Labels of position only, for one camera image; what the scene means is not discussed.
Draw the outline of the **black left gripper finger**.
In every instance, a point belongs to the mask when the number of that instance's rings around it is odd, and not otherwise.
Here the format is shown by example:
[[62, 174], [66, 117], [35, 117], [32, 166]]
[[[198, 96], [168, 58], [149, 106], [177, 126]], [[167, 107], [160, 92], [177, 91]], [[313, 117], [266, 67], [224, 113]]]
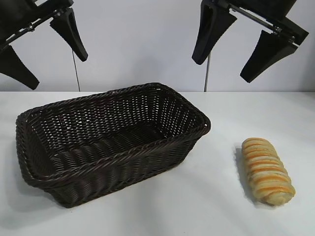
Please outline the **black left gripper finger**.
[[81, 61], [85, 62], [88, 59], [88, 53], [79, 35], [72, 8], [67, 8], [56, 15], [50, 22], [50, 26], [66, 41]]
[[32, 90], [39, 85], [39, 80], [23, 64], [10, 45], [0, 51], [0, 72]]

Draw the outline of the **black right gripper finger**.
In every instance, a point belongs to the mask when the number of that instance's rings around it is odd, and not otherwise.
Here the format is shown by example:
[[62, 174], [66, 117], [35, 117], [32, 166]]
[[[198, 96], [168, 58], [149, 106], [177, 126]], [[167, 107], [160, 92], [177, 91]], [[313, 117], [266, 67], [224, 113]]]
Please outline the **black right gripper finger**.
[[226, 0], [203, 0], [200, 5], [200, 23], [193, 61], [201, 65], [227, 29], [237, 20], [230, 14]]
[[296, 50], [297, 46], [287, 38], [263, 30], [240, 76], [247, 83], [251, 83], [270, 66], [295, 53]]

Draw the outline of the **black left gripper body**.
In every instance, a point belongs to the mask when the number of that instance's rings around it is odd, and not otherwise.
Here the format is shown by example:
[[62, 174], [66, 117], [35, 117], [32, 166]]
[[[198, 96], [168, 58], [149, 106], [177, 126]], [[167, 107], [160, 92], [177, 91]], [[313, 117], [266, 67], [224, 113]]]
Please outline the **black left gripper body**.
[[70, 15], [72, 0], [46, 0], [40, 5], [34, 0], [2, 0], [0, 2], [0, 50], [50, 18], [50, 27], [74, 49]]

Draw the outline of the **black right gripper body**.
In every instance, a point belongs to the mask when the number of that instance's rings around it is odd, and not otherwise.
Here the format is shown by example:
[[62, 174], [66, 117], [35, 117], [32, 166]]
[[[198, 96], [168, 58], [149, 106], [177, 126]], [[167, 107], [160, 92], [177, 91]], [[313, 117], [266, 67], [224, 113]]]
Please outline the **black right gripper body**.
[[294, 6], [294, 0], [231, 0], [229, 4], [238, 9], [253, 12], [273, 25], [272, 31], [290, 43], [301, 45], [309, 33], [286, 17]]

